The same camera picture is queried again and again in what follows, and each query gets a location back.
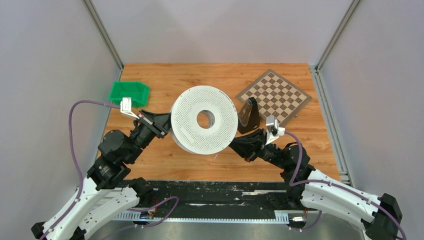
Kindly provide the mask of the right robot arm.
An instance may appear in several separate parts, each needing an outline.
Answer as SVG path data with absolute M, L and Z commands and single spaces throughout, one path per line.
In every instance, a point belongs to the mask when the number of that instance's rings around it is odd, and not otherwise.
M 229 147 L 246 162 L 262 159 L 280 169 L 289 185 L 286 204 L 292 209 L 304 207 L 345 220 L 371 240 L 405 240 L 403 218 L 397 199 L 388 194 L 375 195 L 337 181 L 309 164 L 310 158 L 299 138 L 280 148 L 274 140 L 283 133 L 257 129 L 236 137 Z

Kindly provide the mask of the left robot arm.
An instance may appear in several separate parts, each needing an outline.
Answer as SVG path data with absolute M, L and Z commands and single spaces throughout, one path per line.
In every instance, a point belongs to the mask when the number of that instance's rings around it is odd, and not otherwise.
M 155 203 L 153 188 L 135 178 L 124 179 L 143 150 L 155 138 L 164 138 L 172 128 L 171 113 L 139 112 L 134 130 L 125 135 L 111 130 L 99 144 L 100 157 L 87 171 L 82 186 L 50 220 L 35 223 L 31 231 L 38 240 L 87 240 L 99 228 L 123 211 L 150 208 Z

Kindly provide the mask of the grey cable spool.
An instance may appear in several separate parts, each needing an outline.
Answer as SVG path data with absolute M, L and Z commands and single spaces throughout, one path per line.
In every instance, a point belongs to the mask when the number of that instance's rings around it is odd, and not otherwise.
M 222 90 L 199 85 L 185 90 L 171 107 L 171 136 L 183 150 L 213 155 L 227 148 L 236 136 L 238 114 Z

